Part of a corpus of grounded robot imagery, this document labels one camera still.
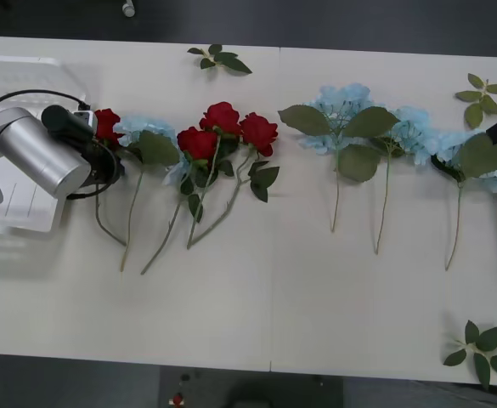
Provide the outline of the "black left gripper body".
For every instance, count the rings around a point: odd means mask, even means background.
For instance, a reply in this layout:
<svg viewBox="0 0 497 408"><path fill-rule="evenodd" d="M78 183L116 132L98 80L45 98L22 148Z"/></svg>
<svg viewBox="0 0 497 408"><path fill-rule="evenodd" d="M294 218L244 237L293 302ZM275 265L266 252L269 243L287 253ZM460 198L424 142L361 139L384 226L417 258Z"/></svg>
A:
<svg viewBox="0 0 497 408"><path fill-rule="evenodd" d="M125 167L121 164L117 154L104 145L92 142L82 150L82 158L91 166L90 174L82 184L114 184L125 174Z"/></svg>

